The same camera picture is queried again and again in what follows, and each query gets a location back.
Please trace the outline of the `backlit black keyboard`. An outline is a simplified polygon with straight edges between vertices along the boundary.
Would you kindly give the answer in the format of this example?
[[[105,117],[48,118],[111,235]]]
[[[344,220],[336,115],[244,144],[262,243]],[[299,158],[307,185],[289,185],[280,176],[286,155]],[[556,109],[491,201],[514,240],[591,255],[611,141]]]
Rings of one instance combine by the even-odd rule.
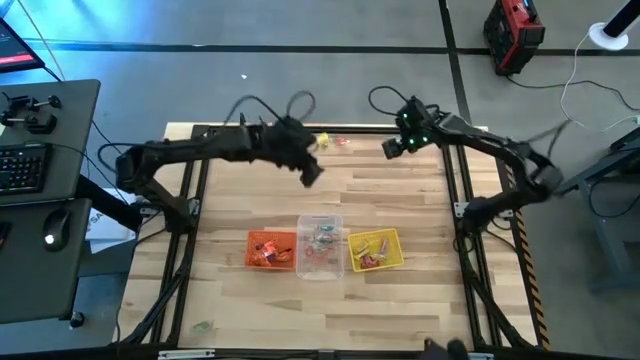
[[[48,143],[0,146],[0,195],[41,192],[51,154]]]

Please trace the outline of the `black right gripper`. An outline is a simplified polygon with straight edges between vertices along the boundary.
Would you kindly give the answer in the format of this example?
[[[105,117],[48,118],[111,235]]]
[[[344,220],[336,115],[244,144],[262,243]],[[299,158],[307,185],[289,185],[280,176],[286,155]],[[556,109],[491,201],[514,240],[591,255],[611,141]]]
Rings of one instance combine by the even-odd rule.
[[[437,104],[425,104],[417,97],[410,97],[397,112],[397,127],[400,137],[388,138],[382,142],[387,159],[400,157],[404,150],[419,150],[429,144],[429,130],[440,118]]]

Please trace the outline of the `yellow plastic basket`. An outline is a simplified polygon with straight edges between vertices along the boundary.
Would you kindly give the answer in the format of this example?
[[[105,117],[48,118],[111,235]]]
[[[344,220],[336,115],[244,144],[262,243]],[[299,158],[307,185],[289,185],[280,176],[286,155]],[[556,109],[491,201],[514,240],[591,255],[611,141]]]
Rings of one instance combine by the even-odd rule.
[[[371,255],[376,258],[376,253],[379,251],[381,246],[381,241],[384,238],[387,238],[389,240],[388,249],[387,249],[387,258],[383,261],[380,261],[379,267],[362,270],[360,267],[360,259],[363,256],[360,259],[354,258],[353,257],[354,248],[358,246],[360,243],[366,241],[370,245],[370,248],[369,248],[370,252],[367,255]],[[382,269],[398,267],[404,264],[404,257],[403,257],[398,233],[397,233],[397,230],[394,228],[350,234],[347,237],[347,245],[350,253],[352,269],[354,272],[382,270]]]

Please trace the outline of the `black computer mouse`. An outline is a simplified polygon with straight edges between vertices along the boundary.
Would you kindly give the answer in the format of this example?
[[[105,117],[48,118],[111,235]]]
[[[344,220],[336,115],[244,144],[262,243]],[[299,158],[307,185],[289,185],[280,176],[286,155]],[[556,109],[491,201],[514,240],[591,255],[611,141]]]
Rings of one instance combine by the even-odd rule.
[[[57,252],[68,243],[70,232],[71,211],[60,208],[52,211],[42,226],[44,247],[47,251]]]

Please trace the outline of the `black C-clamp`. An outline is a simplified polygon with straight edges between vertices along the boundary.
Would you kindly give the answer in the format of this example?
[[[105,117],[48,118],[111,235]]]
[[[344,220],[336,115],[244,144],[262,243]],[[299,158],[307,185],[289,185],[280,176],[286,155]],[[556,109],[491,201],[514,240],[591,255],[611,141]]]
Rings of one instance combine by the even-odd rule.
[[[8,112],[3,112],[0,115],[0,124],[5,127],[13,127],[16,124],[20,124],[32,134],[51,134],[57,125],[57,117],[49,115],[45,120],[39,119],[34,115],[15,118]]]
[[[46,101],[40,102],[34,97],[28,95],[9,97],[4,93],[5,99],[8,103],[9,112],[19,112],[21,110],[39,112],[41,107],[50,106],[56,109],[62,107],[61,100],[56,95],[51,95]]]

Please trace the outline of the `red black equipment case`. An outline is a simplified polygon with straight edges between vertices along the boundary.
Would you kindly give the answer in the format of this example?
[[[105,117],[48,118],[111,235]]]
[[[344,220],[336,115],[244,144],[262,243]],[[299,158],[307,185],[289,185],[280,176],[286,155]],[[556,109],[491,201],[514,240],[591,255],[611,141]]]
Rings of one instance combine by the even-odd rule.
[[[544,40],[533,0],[495,0],[483,36],[499,76],[519,74]]]

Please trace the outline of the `computer monitor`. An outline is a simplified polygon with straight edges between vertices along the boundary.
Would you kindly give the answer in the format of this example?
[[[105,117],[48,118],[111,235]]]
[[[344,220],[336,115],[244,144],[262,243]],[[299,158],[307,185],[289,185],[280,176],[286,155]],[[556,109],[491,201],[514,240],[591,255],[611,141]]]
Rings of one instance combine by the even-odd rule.
[[[44,61],[3,18],[0,18],[0,73],[44,67]]]

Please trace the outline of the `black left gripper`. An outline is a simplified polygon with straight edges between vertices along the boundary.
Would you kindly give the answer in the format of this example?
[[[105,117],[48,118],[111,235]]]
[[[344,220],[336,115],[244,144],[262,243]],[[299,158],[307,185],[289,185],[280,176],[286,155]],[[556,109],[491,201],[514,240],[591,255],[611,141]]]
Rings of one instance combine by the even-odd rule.
[[[308,150],[316,138],[299,120],[281,118],[266,129],[264,141],[266,158],[277,165],[301,170],[300,181],[305,188],[310,188],[324,172]]]

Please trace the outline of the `black yellow hazard strip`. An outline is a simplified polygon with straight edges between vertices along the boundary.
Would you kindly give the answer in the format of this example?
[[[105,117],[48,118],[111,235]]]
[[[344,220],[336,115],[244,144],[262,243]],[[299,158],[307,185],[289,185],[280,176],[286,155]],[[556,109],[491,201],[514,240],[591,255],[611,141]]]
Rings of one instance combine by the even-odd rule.
[[[500,227],[491,224],[490,229],[515,249],[489,235],[491,244],[501,248],[489,254],[490,275],[497,286],[495,301],[524,340],[549,350],[549,334],[522,211],[513,210],[509,218],[501,217],[496,222]]]

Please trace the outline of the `person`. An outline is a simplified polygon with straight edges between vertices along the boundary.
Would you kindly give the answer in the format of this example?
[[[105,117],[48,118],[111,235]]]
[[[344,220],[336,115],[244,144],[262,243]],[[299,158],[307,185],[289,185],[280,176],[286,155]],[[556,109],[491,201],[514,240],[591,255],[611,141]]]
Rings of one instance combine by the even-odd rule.
[[[450,340],[445,346],[426,339],[418,360],[469,360],[469,352],[459,339]]]

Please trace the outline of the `clear plastic bin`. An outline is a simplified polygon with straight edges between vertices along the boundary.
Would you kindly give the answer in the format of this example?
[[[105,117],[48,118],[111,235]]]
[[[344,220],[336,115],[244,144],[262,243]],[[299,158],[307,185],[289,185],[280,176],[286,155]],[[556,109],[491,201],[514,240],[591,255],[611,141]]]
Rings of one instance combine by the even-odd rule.
[[[322,257],[319,261],[310,262],[305,259],[305,247],[314,245],[319,249],[319,243],[310,243],[305,237],[311,231],[319,229],[320,225],[333,225],[336,234],[325,235],[325,240],[340,240],[341,251],[336,258]],[[330,281],[338,280],[344,275],[344,237],[343,221],[339,215],[303,214],[297,222],[297,250],[296,250],[296,274],[303,280]]]

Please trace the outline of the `stand with white round base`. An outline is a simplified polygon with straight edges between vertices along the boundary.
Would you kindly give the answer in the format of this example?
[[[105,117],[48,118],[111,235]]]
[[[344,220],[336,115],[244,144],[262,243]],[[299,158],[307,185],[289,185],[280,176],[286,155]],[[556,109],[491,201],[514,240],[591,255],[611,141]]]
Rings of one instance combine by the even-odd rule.
[[[596,46],[619,51],[629,43],[628,32],[640,21],[640,0],[628,0],[608,21],[589,27],[588,38]]]

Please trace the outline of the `dark grey metal stand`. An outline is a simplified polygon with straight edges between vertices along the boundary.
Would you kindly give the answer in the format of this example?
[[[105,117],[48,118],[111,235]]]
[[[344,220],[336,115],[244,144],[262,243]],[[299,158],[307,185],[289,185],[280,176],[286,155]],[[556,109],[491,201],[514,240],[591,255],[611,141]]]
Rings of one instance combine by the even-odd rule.
[[[628,246],[640,247],[640,127],[613,142],[608,152],[560,185],[556,194],[578,191],[594,224],[609,273],[592,282],[594,293],[640,289],[640,262]]]

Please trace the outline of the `black aluminium frame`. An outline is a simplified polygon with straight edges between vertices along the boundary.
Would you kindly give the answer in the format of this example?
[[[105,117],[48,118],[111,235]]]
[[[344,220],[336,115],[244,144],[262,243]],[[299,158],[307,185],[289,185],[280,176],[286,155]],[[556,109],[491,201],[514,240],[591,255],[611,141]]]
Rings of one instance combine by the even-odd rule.
[[[416,352],[425,339],[505,345],[484,306],[469,303],[453,247],[453,203],[468,192],[501,189],[504,167],[478,151],[435,146],[389,160],[388,126],[336,126],[310,188],[265,162],[168,165],[157,179],[173,193],[199,196],[194,238],[173,238],[161,219],[147,224],[135,250],[115,339],[124,341],[149,312],[185,256],[184,286],[146,335],[148,345],[209,348],[219,357],[311,360]],[[335,137],[350,143],[337,146]],[[339,215],[345,234],[397,230],[404,264],[310,281],[294,271],[244,265],[252,230],[292,231],[303,214]],[[192,332],[212,321],[204,335]]]

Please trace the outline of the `orange plastic basket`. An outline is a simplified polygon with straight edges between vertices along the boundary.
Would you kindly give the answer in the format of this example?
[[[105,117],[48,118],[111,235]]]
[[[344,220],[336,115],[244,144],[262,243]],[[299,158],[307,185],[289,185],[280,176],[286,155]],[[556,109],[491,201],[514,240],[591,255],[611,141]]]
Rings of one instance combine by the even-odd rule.
[[[253,254],[255,252],[255,246],[263,244],[268,241],[275,241],[278,251],[274,253],[274,257],[271,260],[270,267],[256,266],[253,263]],[[250,231],[246,241],[246,251],[244,265],[250,268],[264,269],[264,270],[294,270],[296,267],[296,245],[297,238],[295,232],[289,231],[267,231],[267,230],[255,230]],[[278,263],[276,261],[276,255],[283,250],[291,248],[293,250],[293,261]]]

